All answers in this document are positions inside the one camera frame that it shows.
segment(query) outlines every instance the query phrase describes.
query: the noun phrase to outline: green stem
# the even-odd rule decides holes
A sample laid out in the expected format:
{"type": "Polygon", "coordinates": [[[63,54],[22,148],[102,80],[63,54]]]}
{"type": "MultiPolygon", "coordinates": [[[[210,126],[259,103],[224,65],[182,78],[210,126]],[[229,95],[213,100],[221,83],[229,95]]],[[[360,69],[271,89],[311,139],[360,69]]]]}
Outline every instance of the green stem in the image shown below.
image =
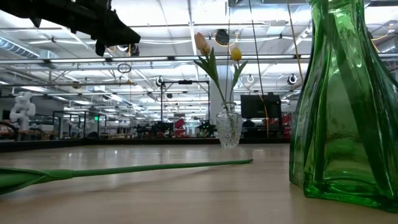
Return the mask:
{"type": "Polygon", "coordinates": [[[162,169],[181,169],[181,168],[193,168],[193,167],[207,167],[207,166],[224,166],[233,164],[248,164],[253,159],[245,159],[240,161],[223,161],[223,162],[196,162],[186,164],[161,164],[161,165],[149,165],[149,166],[135,166],[135,167],[120,167],[110,169],[94,169],[94,170],[73,170],[73,177],[89,177],[95,175],[110,175],[110,174],[123,174],[130,172],[140,172],[148,170],[162,170],[162,169]]]}

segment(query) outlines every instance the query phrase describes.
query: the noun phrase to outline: cable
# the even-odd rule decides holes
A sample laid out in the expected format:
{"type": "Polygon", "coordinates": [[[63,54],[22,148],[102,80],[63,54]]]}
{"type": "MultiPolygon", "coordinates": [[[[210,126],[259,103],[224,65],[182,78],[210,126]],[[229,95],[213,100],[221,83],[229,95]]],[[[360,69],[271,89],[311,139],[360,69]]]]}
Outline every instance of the cable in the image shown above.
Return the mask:
{"type": "Polygon", "coordinates": [[[299,69],[299,72],[300,72],[300,78],[301,78],[301,82],[304,83],[303,73],[302,73],[302,71],[301,71],[301,63],[300,63],[299,52],[298,52],[298,50],[297,50],[296,37],[295,37],[295,34],[294,34],[293,21],[292,21],[292,14],[290,13],[290,3],[289,3],[289,0],[286,0],[286,4],[287,4],[287,10],[288,10],[288,12],[289,12],[290,28],[292,29],[293,43],[294,43],[294,49],[295,49],[296,58],[297,58],[297,62],[298,62],[298,69],[299,69]]]}
{"type": "MultiPolygon", "coordinates": [[[[228,43],[229,43],[229,26],[231,25],[231,1],[228,1],[228,43]]],[[[231,50],[229,49],[229,44],[227,47],[227,52],[226,52],[226,80],[225,80],[225,98],[227,97],[227,89],[228,89],[228,75],[229,75],[229,55],[231,55],[231,50]]]]}
{"type": "Polygon", "coordinates": [[[376,51],[377,51],[378,53],[380,53],[379,49],[376,47],[376,45],[373,43],[373,41],[371,41],[371,42],[372,42],[372,44],[373,44],[373,47],[376,49],[376,51]]]}
{"type": "MultiPolygon", "coordinates": [[[[252,25],[252,28],[253,28],[253,36],[254,36],[254,40],[256,40],[256,31],[254,29],[253,13],[252,13],[252,9],[251,9],[251,0],[249,0],[249,7],[250,7],[251,25],[252,25]]],[[[261,77],[259,52],[258,52],[258,49],[257,49],[257,42],[256,41],[254,41],[254,45],[256,46],[257,66],[258,66],[258,69],[259,69],[259,76],[261,77]]],[[[261,80],[261,78],[260,78],[260,87],[261,87],[260,99],[261,99],[262,103],[264,104],[264,111],[266,112],[267,138],[269,138],[268,113],[267,113],[267,106],[264,103],[264,100],[262,99],[262,96],[264,96],[264,90],[262,88],[262,80],[261,80]]]]}

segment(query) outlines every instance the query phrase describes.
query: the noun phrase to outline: white robot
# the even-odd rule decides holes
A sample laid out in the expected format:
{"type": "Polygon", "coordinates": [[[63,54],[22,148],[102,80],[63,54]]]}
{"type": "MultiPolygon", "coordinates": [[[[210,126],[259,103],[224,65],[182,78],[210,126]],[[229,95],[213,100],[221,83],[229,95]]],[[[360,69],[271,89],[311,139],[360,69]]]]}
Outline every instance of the white robot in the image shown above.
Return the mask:
{"type": "Polygon", "coordinates": [[[36,106],[30,102],[31,92],[20,92],[15,97],[15,105],[10,112],[10,122],[20,131],[29,129],[29,117],[36,114],[36,106]]]}
{"type": "MultiPolygon", "coordinates": [[[[66,123],[69,124],[73,129],[76,129],[80,134],[83,134],[83,126],[84,126],[83,122],[80,123],[80,127],[70,120],[67,120],[66,123]]],[[[94,123],[95,123],[95,121],[93,119],[86,121],[86,133],[87,133],[87,130],[89,130],[91,125],[94,123]]]]}

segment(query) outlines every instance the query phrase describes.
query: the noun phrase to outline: glass vase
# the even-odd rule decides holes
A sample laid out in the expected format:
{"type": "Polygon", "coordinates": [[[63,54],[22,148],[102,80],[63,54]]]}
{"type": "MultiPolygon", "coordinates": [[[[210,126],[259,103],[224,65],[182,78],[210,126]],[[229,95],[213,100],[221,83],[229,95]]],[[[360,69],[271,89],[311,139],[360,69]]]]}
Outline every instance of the glass vase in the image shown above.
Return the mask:
{"type": "Polygon", "coordinates": [[[309,0],[312,57],[290,144],[308,197],[398,213],[398,84],[375,51],[362,0],[309,0]]]}
{"type": "Polygon", "coordinates": [[[223,111],[216,116],[218,138],[221,147],[232,149],[238,146],[242,130],[242,116],[235,111],[236,103],[223,103],[223,111]]]}

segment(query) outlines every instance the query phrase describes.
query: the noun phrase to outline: monitor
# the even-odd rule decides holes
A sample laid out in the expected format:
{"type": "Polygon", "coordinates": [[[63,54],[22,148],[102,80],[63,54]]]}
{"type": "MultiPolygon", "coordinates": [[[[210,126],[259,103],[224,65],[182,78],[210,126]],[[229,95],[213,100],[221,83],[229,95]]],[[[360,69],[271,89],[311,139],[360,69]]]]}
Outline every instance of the monitor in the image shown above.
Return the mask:
{"type": "Polygon", "coordinates": [[[264,95],[264,102],[259,95],[241,95],[241,113],[246,119],[265,118],[264,104],[267,108],[268,118],[282,118],[281,101],[279,95],[264,95]]]}

